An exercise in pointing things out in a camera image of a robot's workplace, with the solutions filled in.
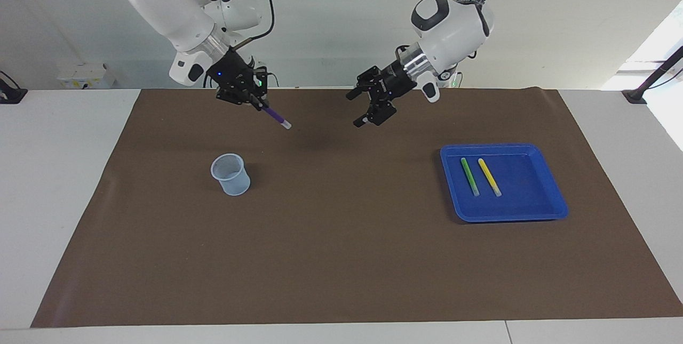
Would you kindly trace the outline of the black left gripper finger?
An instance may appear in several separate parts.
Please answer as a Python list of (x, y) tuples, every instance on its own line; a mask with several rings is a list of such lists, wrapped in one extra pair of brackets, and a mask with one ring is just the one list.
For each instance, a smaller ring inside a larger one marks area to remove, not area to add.
[(371, 103), (365, 115), (361, 115), (354, 120), (353, 125), (355, 127), (363, 127), (365, 124), (380, 126), (396, 113), (397, 109), (390, 100), (378, 101)]
[(377, 66), (372, 66), (368, 70), (357, 76), (357, 82), (353, 89), (346, 93), (346, 99), (353, 100), (358, 98), (362, 93), (369, 93), (375, 89), (378, 82), (377, 76), (380, 74), (380, 69)]

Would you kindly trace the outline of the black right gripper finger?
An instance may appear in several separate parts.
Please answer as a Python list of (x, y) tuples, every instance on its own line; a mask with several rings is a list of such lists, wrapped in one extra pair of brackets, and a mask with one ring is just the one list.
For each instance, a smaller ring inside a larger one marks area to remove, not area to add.
[(268, 70), (267, 67), (258, 67), (253, 70), (252, 96), (258, 107), (268, 107)]
[(263, 109), (263, 104), (259, 98), (249, 90), (240, 90), (234, 88), (218, 88), (216, 91), (216, 98), (222, 101), (232, 103), (234, 105), (248, 105), (254, 107), (257, 111)]

